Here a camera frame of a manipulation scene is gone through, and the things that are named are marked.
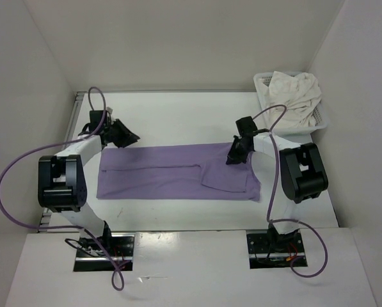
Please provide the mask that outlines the purple t shirt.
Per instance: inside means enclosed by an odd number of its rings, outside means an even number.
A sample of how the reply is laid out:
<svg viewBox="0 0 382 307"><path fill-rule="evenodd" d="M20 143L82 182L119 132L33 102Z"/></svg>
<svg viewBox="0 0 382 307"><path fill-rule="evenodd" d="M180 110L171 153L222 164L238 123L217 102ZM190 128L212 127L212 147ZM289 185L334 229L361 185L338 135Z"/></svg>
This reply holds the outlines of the purple t shirt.
<svg viewBox="0 0 382 307"><path fill-rule="evenodd" d="M97 198L259 201L251 162L227 164L230 149L230 143L105 149Z"/></svg>

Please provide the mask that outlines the white t shirt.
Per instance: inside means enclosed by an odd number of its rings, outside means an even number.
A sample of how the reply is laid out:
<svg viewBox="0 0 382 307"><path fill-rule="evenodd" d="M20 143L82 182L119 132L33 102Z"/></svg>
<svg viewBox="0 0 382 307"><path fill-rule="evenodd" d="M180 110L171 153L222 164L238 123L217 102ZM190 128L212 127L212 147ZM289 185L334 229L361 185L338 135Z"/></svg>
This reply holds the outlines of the white t shirt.
<svg viewBox="0 0 382 307"><path fill-rule="evenodd" d="M321 101L318 79L306 72L290 76L275 71L269 85L261 84L266 115L277 129L308 128L317 125L314 110Z"/></svg>

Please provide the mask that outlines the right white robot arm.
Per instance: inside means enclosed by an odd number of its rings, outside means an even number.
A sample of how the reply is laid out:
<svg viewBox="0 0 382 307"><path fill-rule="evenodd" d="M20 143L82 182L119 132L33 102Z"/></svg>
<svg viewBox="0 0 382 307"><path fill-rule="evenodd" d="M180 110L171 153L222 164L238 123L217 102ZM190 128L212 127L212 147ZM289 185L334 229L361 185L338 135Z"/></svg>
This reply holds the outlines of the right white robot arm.
<svg viewBox="0 0 382 307"><path fill-rule="evenodd" d="M227 164L246 163L253 152L275 160L275 178L266 213L269 228L274 231L266 241L271 250L281 251L289 244L288 234L301 226L293 213L295 205L318 198L328 188L328 176L315 143L295 143L267 129L238 128Z"/></svg>

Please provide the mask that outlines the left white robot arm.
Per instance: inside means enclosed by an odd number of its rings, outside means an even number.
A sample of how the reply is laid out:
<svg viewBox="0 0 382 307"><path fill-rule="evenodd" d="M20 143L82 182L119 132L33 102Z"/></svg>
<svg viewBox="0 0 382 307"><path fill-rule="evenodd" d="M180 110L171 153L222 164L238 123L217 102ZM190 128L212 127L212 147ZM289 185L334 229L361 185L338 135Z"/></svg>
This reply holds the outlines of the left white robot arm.
<svg viewBox="0 0 382 307"><path fill-rule="evenodd" d="M109 143L125 148L140 140L119 119L106 119L96 134L99 120L91 120L79 134L78 142L56 155L43 156L38 161L38 202L41 207L65 217L79 226L81 235L90 240L85 231L94 236L91 248L101 256L113 250L114 240L108 224L99 218L87 202L88 190L84 165Z"/></svg>

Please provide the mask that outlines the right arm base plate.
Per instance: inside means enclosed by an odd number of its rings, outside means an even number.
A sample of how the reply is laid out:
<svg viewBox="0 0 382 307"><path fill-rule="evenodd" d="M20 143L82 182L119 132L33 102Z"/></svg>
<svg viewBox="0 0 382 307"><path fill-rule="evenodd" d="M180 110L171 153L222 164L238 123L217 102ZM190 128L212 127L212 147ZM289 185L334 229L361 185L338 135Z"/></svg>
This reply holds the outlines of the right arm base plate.
<svg viewBox="0 0 382 307"><path fill-rule="evenodd" d="M246 234L250 269L307 267L299 230L282 235L273 228Z"/></svg>

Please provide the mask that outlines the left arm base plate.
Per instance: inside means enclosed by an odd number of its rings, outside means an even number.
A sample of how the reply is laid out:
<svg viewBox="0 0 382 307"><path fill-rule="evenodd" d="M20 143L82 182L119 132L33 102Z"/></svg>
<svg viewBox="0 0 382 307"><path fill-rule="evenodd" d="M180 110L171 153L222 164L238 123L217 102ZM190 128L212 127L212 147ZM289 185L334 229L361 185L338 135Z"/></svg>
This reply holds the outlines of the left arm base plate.
<svg viewBox="0 0 382 307"><path fill-rule="evenodd" d="M103 243L111 258L121 271L132 271L134 254L134 234L116 235L108 244ZM65 239L76 250L74 272L106 272L115 268L93 239Z"/></svg>

